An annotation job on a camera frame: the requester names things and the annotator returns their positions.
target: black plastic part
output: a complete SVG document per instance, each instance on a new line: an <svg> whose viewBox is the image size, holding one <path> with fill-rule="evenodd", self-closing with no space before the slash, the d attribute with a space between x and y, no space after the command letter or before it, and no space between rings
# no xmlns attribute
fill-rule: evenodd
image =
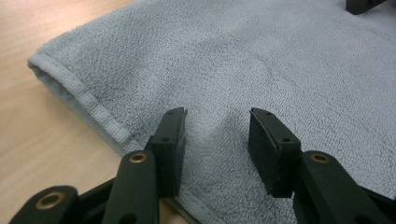
<svg viewBox="0 0 396 224"><path fill-rule="evenodd" d="M10 221L11 224L75 223L77 190L69 186L44 189L33 196Z"/></svg>
<svg viewBox="0 0 396 224"><path fill-rule="evenodd" d="M305 152L298 176L293 207L300 224L390 223L334 157Z"/></svg>
<svg viewBox="0 0 396 224"><path fill-rule="evenodd" d="M300 140L271 112L250 111L248 153L269 194L290 198L293 168L299 160Z"/></svg>
<svg viewBox="0 0 396 224"><path fill-rule="evenodd" d="M172 198L180 190L183 158L186 146L185 119L187 110L183 107L167 111L154 135L150 137L145 150L155 155L157 181L160 198Z"/></svg>
<svg viewBox="0 0 396 224"><path fill-rule="evenodd" d="M114 179L102 223L158 223L155 174L155 158L150 151L126 154Z"/></svg>
<svg viewBox="0 0 396 224"><path fill-rule="evenodd" d="M79 196L78 212L81 224L100 223L105 213L114 178Z"/></svg>
<svg viewBox="0 0 396 224"><path fill-rule="evenodd" d="M369 189L362 188L381 212L393 223L396 223L396 199L391 200Z"/></svg>
<svg viewBox="0 0 396 224"><path fill-rule="evenodd" d="M387 0L346 0L346 11L353 15L364 13Z"/></svg>

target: table surface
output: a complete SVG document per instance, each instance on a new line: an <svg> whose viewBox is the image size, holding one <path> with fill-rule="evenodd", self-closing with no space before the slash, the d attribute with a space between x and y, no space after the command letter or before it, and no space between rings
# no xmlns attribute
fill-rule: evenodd
<svg viewBox="0 0 396 224"><path fill-rule="evenodd" d="M83 193L115 176L120 155L38 81L27 58L52 38L132 0L0 0L0 223L42 189ZM160 202L161 223L188 223Z"/></svg>

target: towel fold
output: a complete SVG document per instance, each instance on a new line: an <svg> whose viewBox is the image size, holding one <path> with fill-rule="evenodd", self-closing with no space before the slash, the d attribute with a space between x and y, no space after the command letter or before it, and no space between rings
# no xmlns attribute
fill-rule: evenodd
<svg viewBox="0 0 396 224"><path fill-rule="evenodd" d="M121 155L183 106L174 205L193 223L295 223L248 156L251 107L358 184L396 193L396 2L353 16L344 0L141 0L65 33L29 66Z"/></svg>

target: terry cloth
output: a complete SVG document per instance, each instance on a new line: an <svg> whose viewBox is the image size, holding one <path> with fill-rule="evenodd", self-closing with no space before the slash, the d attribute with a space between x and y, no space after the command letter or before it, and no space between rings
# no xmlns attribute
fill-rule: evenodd
<svg viewBox="0 0 396 224"><path fill-rule="evenodd" d="M121 155L187 108L173 203L191 222L296 222L249 158L251 107L395 196L394 0L359 16L344 0L140 0L51 40L29 66Z"/></svg>

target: brass insert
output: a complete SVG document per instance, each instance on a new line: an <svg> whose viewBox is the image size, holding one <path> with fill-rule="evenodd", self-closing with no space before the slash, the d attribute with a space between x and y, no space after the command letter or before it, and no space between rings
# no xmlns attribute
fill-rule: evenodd
<svg viewBox="0 0 396 224"><path fill-rule="evenodd" d="M133 163L139 163L139 162L145 161L147 158L148 158L148 156L146 154L137 153L137 154L134 154L133 156L131 156L131 158L129 158L129 161L133 162Z"/></svg>
<svg viewBox="0 0 396 224"><path fill-rule="evenodd" d="M313 153L313 154L311 154L310 157L311 157L311 160L313 160L315 162L319 162L319 163L323 163L323 164L327 164L330 162L329 157L324 154Z"/></svg>
<svg viewBox="0 0 396 224"><path fill-rule="evenodd" d="M50 209L64 200L64 193L61 191L53 191L40 198L35 204L35 208L40 210Z"/></svg>

